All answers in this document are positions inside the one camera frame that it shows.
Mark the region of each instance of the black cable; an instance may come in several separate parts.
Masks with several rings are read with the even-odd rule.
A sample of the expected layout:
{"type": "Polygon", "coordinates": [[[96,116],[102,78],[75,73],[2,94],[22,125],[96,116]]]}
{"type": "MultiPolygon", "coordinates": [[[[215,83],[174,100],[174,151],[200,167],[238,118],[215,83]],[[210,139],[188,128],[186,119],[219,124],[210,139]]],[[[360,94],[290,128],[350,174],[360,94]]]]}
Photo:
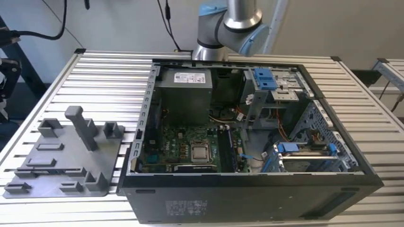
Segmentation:
{"type": "Polygon", "coordinates": [[[258,159],[258,158],[255,158],[255,157],[252,157],[252,159],[254,159],[254,160],[258,160],[258,161],[260,161],[260,162],[264,161],[264,159],[258,159]]]}
{"type": "Polygon", "coordinates": [[[160,13],[162,13],[162,19],[163,19],[163,22],[164,22],[164,26],[166,26],[167,33],[168,33],[171,39],[172,39],[172,41],[174,41],[174,43],[175,43],[175,45],[176,45],[178,50],[182,51],[182,49],[180,49],[180,47],[179,47],[179,44],[178,44],[178,42],[176,42],[176,40],[175,40],[175,38],[174,38],[174,36],[172,36],[172,33],[170,32],[168,27],[167,27],[167,23],[166,23],[166,19],[164,19],[164,14],[163,14],[163,9],[162,9],[160,0],[158,0],[158,3],[159,3],[160,13]]]}
{"type": "Polygon", "coordinates": [[[38,32],[31,32],[31,31],[16,31],[18,35],[19,36],[30,35],[30,36],[35,36],[35,37],[48,39],[48,40],[59,40],[64,33],[67,12],[68,12],[68,0],[64,0],[63,23],[62,23],[62,29],[56,36],[48,36],[48,35],[40,34],[38,32]]]}
{"type": "MultiPolygon", "coordinates": [[[[63,21],[60,20],[60,18],[58,17],[58,14],[55,13],[54,9],[51,8],[51,6],[48,5],[48,3],[46,2],[46,0],[43,0],[43,3],[47,5],[47,7],[50,8],[51,12],[54,13],[54,15],[56,16],[59,22],[63,23],[63,21]]],[[[74,39],[76,40],[78,44],[80,45],[82,48],[84,48],[84,46],[82,45],[79,39],[76,38],[76,36],[71,33],[71,31],[68,30],[68,28],[66,28],[66,31],[71,34],[71,36],[74,37],[74,39]]]]}
{"type": "Polygon", "coordinates": [[[391,82],[387,82],[387,84],[386,84],[386,87],[384,87],[384,89],[383,89],[383,91],[382,91],[382,94],[380,94],[379,100],[382,100],[383,94],[384,94],[384,92],[386,92],[386,89],[387,89],[387,87],[388,87],[390,83],[391,83],[391,82]]]}
{"type": "Polygon", "coordinates": [[[391,112],[394,112],[394,111],[396,110],[399,103],[400,103],[400,102],[398,101],[398,102],[394,104],[394,107],[392,107],[391,112]]]}

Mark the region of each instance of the aluminum table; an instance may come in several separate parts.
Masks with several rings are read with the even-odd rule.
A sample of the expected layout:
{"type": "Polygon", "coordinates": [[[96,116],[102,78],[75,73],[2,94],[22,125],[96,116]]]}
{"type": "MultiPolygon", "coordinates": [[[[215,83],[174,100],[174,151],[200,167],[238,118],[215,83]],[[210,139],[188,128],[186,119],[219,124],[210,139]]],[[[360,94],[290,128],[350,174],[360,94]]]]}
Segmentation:
{"type": "MultiPolygon", "coordinates": [[[[126,149],[132,142],[152,58],[190,59],[190,53],[86,51],[72,56],[46,95],[0,152],[0,195],[14,178],[40,133],[44,118],[62,124],[70,105],[84,108],[96,125],[118,121],[126,126],[110,194],[106,197],[6,199],[0,197],[0,224],[58,226],[140,226],[126,197],[115,194],[126,149]]],[[[404,125],[340,61],[331,57],[230,56],[231,61],[304,64],[327,102],[372,164],[386,187],[330,222],[211,223],[187,226],[404,226],[404,125]]]]}

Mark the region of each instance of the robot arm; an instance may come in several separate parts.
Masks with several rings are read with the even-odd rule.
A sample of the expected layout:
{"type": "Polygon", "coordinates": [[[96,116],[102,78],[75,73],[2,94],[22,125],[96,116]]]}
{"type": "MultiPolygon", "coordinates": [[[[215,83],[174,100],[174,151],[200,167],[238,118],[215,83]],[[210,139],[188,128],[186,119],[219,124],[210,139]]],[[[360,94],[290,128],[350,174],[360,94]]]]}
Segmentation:
{"type": "Polygon", "coordinates": [[[268,33],[256,0],[206,3],[200,6],[198,48],[192,59],[227,61],[227,48],[251,57],[262,48],[268,33]]]}

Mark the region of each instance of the white label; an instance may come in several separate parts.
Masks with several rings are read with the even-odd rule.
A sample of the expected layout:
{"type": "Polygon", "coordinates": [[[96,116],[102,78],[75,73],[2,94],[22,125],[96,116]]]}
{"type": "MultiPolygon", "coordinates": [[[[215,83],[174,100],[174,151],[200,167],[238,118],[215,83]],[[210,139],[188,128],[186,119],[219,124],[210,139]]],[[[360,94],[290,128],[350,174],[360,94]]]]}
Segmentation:
{"type": "Polygon", "coordinates": [[[262,156],[263,156],[263,158],[267,158],[267,157],[268,157],[267,151],[262,153],[262,156]]]}
{"type": "Polygon", "coordinates": [[[244,117],[244,114],[242,114],[242,113],[239,113],[239,115],[238,115],[238,121],[242,121],[243,120],[243,117],[244,117]]]}
{"type": "Polygon", "coordinates": [[[204,84],[204,73],[178,72],[175,74],[175,83],[204,84]]]}

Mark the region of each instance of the blue plastic latch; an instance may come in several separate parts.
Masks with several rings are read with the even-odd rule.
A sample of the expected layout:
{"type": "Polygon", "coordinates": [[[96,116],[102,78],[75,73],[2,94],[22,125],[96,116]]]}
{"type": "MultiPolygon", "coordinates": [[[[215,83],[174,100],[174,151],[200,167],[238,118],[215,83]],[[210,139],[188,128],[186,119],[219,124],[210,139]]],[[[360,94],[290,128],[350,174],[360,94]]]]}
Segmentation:
{"type": "Polygon", "coordinates": [[[296,143],[284,143],[284,149],[286,152],[298,152],[299,151],[299,147],[296,143]]]}
{"type": "Polygon", "coordinates": [[[159,161],[159,156],[158,156],[158,155],[150,155],[150,156],[147,157],[147,162],[148,162],[150,164],[156,164],[158,161],[159,161]]]}
{"type": "Polygon", "coordinates": [[[334,143],[328,144],[328,148],[330,148],[330,155],[336,156],[338,150],[335,144],[334,143]]]}
{"type": "Polygon", "coordinates": [[[270,69],[262,69],[262,68],[254,69],[254,76],[258,80],[259,88],[262,90],[278,89],[278,83],[274,79],[274,75],[270,69]]]}
{"type": "Polygon", "coordinates": [[[278,152],[279,153],[284,153],[286,149],[284,149],[284,145],[283,144],[278,144],[278,152]]]}
{"type": "Polygon", "coordinates": [[[224,0],[214,0],[200,4],[200,16],[220,13],[227,10],[227,2],[224,0]]]}

